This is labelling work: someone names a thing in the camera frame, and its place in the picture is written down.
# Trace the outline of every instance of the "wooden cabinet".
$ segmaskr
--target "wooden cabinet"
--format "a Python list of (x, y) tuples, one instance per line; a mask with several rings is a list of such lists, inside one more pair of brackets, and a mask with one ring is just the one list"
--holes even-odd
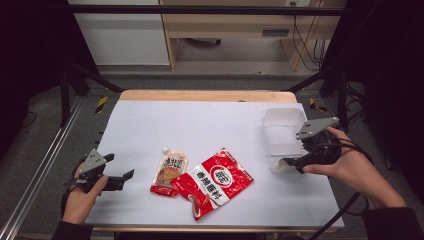
[[(309, 6), (343, 7), (345, 3), (346, 0), (311, 0)], [(283, 7), (285, 0), (160, 0), (160, 4)], [(298, 68), (300, 56), (305, 53), (302, 40), (307, 44), (310, 39), (331, 39), (339, 20), (338, 16), (297, 16), (297, 33), (294, 16), (164, 14), (162, 17), (171, 67), (175, 65), (180, 38), (278, 38), (293, 70)], [(294, 48), (293, 37), (300, 54)]]

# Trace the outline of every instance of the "snack package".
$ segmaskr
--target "snack package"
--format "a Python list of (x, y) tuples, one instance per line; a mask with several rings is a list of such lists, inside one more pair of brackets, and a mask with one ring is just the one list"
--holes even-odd
[(172, 180), (171, 184), (192, 203), (193, 217), (197, 221), (252, 182), (253, 178), (222, 148), (201, 165)]
[(178, 192), (172, 187), (171, 181), (185, 173), (187, 157), (181, 151), (171, 151), (163, 148), (164, 156), (159, 162), (150, 192), (164, 196), (176, 196)]

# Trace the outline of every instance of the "person's left hand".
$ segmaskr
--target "person's left hand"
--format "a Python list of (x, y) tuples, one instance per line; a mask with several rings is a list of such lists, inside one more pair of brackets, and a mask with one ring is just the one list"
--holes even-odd
[[(79, 171), (77, 170), (75, 177), (78, 178), (78, 176)], [(79, 225), (84, 224), (97, 196), (100, 196), (103, 188), (105, 188), (107, 180), (108, 176), (102, 176), (88, 193), (85, 193), (79, 187), (72, 186), (73, 189), (69, 193), (62, 221)]]

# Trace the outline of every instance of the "gray floor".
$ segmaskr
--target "gray floor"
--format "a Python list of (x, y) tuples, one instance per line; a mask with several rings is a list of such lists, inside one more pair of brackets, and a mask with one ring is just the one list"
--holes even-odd
[[(234, 40), (223, 39), (222, 44), (214, 46), (209, 43), (183, 41), (177, 68), (170, 71), (156, 66), (143, 66), (142, 74), (130, 73), (122, 69), (103, 69), (104, 77), (124, 88), (132, 89), (228, 89), (228, 90), (281, 90), (306, 79), (314, 70), (304, 67), (291, 71), (287, 58), (278, 40)], [(48, 239), (60, 219), (60, 199), (64, 183), (77, 159), (96, 147), (101, 140), (108, 116), (113, 110), (119, 94), (104, 89), (98, 84), (88, 81), (92, 91), (87, 97), (72, 96), (75, 102), (81, 101), (79, 111), (72, 129), (60, 145), (54, 162), (51, 164), (37, 195), (30, 202), (31, 206), (20, 222), (17, 236), (21, 239)], [(304, 104), (309, 119), (331, 115), (331, 111), (321, 112), (309, 108), (309, 99), (313, 97), (319, 106), (334, 109), (333, 98), (321, 99), (317, 94), (320, 82), (308, 86), (297, 93), (298, 101)], [(101, 114), (95, 113), (98, 101), (107, 96), (108, 101)], [(361, 110), (357, 103), (350, 105), (350, 115)], [(61, 120), (60, 91), (58, 87), (34, 96), (30, 102), (30, 112), (23, 123), (23, 128), (16, 137), (5, 157), (0, 161), (0, 223), (4, 226), (13, 214), (21, 197), (31, 184), (40, 163), (46, 159), (46, 153), (59, 129)], [(391, 184), (405, 197), (409, 206), (413, 207), (424, 227), (424, 207), (401, 173), (385, 168), (384, 153), (368, 125), (355, 121), (350, 125), (349, 135), (354, 142), (362, 146), (376, 163), (377, 168)], [(352, 192), (340, 183), (330, 179), (331, 186), (338, 203), (342, 206)], [(360, 211), (365, 205), (360, 199), (351, 209)], [(360, 217), (343, 215), (346, 227), (335, 233), (325, 234), (320, 239), (366, 239), (364, 226)], [(111, 239), (110, 232), (96, 232), (95, 237)]]

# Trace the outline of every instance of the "hand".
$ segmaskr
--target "hand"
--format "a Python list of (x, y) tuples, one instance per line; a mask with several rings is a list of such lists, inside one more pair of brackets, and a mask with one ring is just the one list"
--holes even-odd
[[(81, 165), (75, 173), (76, 178), (79, 177), (80, 168)], [(71, 186), (73, 190), (69, 193), (62, 221), (73, 224), (84, 224), (94, 206), (97, 196), (100, 196), (103, 188), (105, 188), (107, 180), (108, 176), (102, 176), (88, 193), (85, 193), (79, 187)]]
[[(350, 144), (350, 139), (343, 131), (328, 127), (341, 143)], [(371, 162), (360, 152), (347, 147), (342, 148), (340, 158), (332, 165), (308, 165), (303, 168), (306, 173), (327, 175), (364, 194), (374, 208), (405, 207), (405, 201), (397, 191), (384, 179)]]

